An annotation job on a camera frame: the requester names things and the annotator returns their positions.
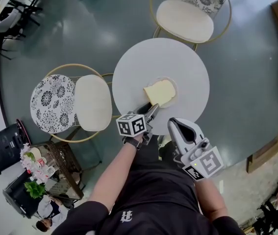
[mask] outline wooden board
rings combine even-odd
[[[247,158],[247,172],[252,173],[278,153],[278,136]]]

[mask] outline white chair seat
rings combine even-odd
[[[193,43],[210,39],[214,22],[205,12],[179,0],[166,0],[157,9],[156,19],[171,34]]]
[[[107,83],[96,75],[81,77],[76,82],[76,116],[86,131],[106,129],[111,121],[112,105]]]

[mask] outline gray floor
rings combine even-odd
[[[162,1],[154,0],[155,11]],[[210,97],[197,124],[227,166],[247,158],[278,134],[278,24],[269,6],[274,1],[231,0],[232,23],[226,34],[197,50],[210,78]],[[21,119],[33,142],[49,138],[32,121],[29,101],[50,70],[81,63],[102,74],[113,72],[121,56],[151,38],[155,30],[149,0],[42,0],[40,6],[44,8],[37,18],[41,26],[30,23],[25,40],[6,43],[6,48],[17,50],[9,53],[15,59],[0,59],[8,121]],[[214,19],[215,34],[225,27],[228,14],[226,3]],[[76,70],[62,73],[81,75]],[[120,146],[112,122],[92,141],[72,147],[84,168],[97,162],[97,149],[104,169]]]

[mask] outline bread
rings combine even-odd
[[[162,106],[168,103],[176,95],[175,88],[167,79],[158,81],[143,89],[152,105],[159,104],[159,106]]]

